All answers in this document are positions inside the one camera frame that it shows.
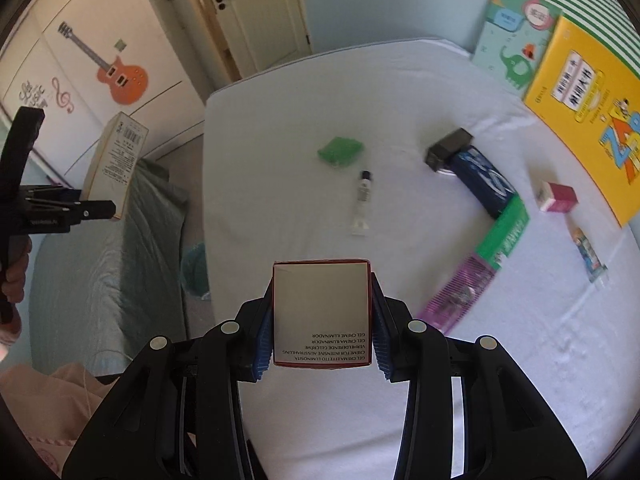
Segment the person's left hand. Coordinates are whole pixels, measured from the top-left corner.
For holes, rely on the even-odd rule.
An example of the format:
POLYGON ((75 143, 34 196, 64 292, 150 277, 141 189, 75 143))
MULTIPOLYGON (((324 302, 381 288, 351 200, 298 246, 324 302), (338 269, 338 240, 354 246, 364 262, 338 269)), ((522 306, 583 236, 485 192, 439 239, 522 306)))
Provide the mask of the person's left hand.
POLYGON ((6 277, 1 282, 2 295, 6 297, 12 307, 12 320, 1 324, 1 351, 7 352, 20 338, 22 320, 16 306, 25 297, 26 271, 29 255, 32 251, 32 240, 26 237, 26 245, 22 249, 20 258, 11 263, 6 271, 6 277))

